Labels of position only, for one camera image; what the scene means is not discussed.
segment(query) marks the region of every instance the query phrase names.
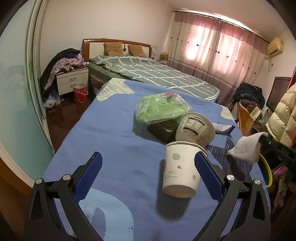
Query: silver screw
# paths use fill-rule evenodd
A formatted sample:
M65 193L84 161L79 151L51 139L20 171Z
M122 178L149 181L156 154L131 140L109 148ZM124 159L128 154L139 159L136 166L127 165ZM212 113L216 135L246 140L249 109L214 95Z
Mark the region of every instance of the silver screw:
M40 183L42 183L42 179L41 179L41 178L36 179L35 183L36 183L36 184L40 184Z
M229 181L233 181L234 180L234 175L231 175L231 174L227 175L227 179Z
M64 181L68 181L68 180L70 180L70 178L71 178L71 176L69 174L66 174L63 176Z
M255 182L255 184L257 184L257 185L260 185L260 184L261 184L260 180L258 180L258 179L255 179L254 182Z

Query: yellow-rimmed round object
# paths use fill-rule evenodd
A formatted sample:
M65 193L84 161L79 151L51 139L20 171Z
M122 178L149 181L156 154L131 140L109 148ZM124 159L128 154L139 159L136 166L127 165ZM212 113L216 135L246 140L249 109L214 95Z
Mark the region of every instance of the yellow-rimmed round object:
M269 188L272 184L272 174L271 174L271 170L270 170L270 167L269 167L267 161L265 160L265 158L261 154L259 154L258 165L259 165L259 168L262 172L265 184Z

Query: yellowed air conditioner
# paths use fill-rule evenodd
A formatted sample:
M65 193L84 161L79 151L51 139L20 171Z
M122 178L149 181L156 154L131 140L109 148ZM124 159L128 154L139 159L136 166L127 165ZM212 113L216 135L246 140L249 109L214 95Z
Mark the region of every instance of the yellowed air conditioner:
M279 38L275 38L268 46L267 46L267 56L270 58L277 56L278 54L283 52L284 42Z

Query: ceiling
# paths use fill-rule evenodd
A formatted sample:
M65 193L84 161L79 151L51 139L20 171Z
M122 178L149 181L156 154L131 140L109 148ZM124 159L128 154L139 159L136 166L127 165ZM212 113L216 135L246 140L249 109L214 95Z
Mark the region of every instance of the ceiling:
M173 9L208 12L235 19L272 41L288 27L266 0L163 0Z

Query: blue tablecloth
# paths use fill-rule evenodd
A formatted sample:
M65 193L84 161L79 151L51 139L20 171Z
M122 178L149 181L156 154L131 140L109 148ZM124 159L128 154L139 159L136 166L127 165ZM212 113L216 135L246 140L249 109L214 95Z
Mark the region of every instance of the blue tablecloth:
M189 199L162 192L165 145L146 130L146 125L135 120L134 109L143 96L168 89L129 80L124 83L135 93L114 94L104 101L95 99L65 138L43 178L53 181L72 174L98 151L103 156L103 167L79 205L104 241L191 241L218 203L202 181L196 195ZM233 120L221 116L222 106L174 92L211 122L236 126ZM237 126L231 135L216 134L207 147L209 159L241 179L258 178L264 183L257 164L252 167L240 161L241 167L231 170L224 162L225 149L236 144L241 136ZM269 203L266 187L265 193ZM238 201L223 234L229 232L239 205ZM57 206L66 230L73 233L60 204Z

